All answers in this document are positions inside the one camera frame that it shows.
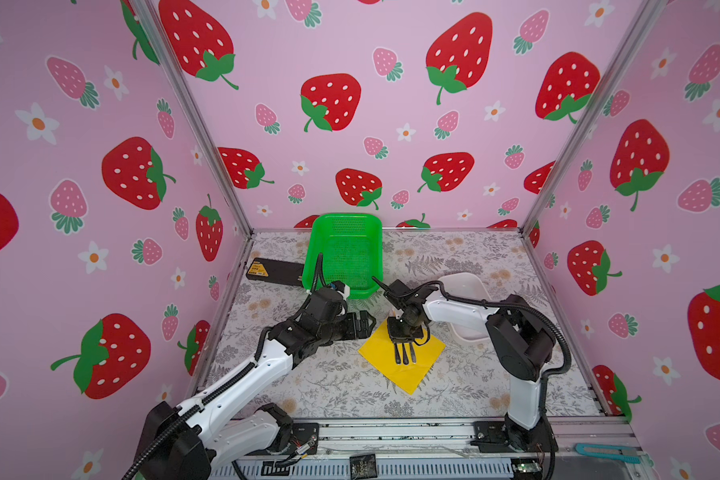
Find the yellow paper napkin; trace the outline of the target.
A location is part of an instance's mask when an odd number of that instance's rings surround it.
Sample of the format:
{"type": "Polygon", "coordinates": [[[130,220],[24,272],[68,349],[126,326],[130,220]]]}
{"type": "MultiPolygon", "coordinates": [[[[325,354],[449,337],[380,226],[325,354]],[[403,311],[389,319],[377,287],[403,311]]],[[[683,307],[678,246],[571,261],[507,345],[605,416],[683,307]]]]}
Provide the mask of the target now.
{"type": "MultiPolygon", "coordinates": [[[[401,344],[398,344],[398,348],[402,360],[401,344]]],[[[404,365],[401,362],[400,365],[397,365],[393,342],[388,335],[387,321],[384,321],[359,349],[359,353],[394,385],[407,394],[413,395],[440,358],[445,350],[445,344],[441,340],[431,337],[425,345],[414,345],[414,348],[417,357],[416,364],[404,365]]]]}

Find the green plastic basket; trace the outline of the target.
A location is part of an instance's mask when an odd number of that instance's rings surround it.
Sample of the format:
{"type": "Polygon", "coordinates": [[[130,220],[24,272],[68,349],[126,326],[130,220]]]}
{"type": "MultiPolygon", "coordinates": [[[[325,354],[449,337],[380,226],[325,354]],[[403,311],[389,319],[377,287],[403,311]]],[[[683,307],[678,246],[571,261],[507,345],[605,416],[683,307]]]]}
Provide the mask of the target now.
{"type": "Polygon", "coordinates": [[[318,255],[323,255],[326,283],[341,281],[350,287],[350,299],[370,298],[383,279],[382,223],[370,214],[331,213],[313,223],[302,286],[310,290],[318,255]]]}

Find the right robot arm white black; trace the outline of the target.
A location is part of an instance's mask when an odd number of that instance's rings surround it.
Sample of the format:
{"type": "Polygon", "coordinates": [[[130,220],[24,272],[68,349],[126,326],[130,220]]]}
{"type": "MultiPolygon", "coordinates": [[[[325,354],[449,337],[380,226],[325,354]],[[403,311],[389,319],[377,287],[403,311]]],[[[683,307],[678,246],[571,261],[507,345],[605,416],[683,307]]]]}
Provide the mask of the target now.
{"type": "Polygon", "coordinates": [[[566,373],[571,351],[561,331],[522,297],[492,301],[478,276],[446,275],[410,288],[396,280],[373,281],[397,314],[387,319],[395,363],[409,366],[423,350],[432,323],[449,323],[469,330],[484,329],[504,370],[510,375],[510,405],[503,425],[493,426],[472,442],[483,452],[558,451],[546,417],[548,380],[566,373]]]}

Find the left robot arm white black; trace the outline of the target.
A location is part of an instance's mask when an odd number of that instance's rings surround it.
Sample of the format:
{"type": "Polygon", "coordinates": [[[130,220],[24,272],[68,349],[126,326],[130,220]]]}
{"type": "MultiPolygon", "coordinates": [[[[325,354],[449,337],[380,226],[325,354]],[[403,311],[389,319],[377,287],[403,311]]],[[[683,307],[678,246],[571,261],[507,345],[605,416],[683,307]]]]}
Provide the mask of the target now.
{"type": "Polygon", "coordinates": [[[254,451],[286,448],[291,418],[274,405],[237,421],[234,416],[274,381],[319,348],[367,339],[376,325],[367,311],[352,312],[350,288],[327,282],[316,260],[311,289],[297,311],[264,328],[254,353],[219,381],[171,407],[154,407],[144,423],[127,479],[207,479],[226,460],[254,451]]]}

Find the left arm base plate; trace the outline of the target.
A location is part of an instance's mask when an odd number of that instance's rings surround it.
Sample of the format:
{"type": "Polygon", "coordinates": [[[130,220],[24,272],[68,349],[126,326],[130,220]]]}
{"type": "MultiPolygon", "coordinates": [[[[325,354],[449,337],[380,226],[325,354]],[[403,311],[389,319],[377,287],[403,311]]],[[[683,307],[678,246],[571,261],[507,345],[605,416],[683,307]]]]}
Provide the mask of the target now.
{"type": "Polygon", "coordinates": [[[289,456],[299,448],[307,447],[308,455],[317,453],[320,425],[315,422],[296,422],[289,429],[279,433],[273,443],[254,455],[289,456]]]}

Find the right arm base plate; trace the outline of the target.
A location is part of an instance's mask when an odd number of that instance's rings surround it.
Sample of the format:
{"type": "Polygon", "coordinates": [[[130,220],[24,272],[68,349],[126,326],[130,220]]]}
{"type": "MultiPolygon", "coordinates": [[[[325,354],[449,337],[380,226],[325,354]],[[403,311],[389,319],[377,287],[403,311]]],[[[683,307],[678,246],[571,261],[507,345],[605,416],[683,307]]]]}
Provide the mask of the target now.
{"type": "Polygon", "coordinates": [[[502,421],[477,421],[470,441],[481,453],[556,453],[558,444],[550,423],[541,418],[526,429],[506,416],[502,421]]]}

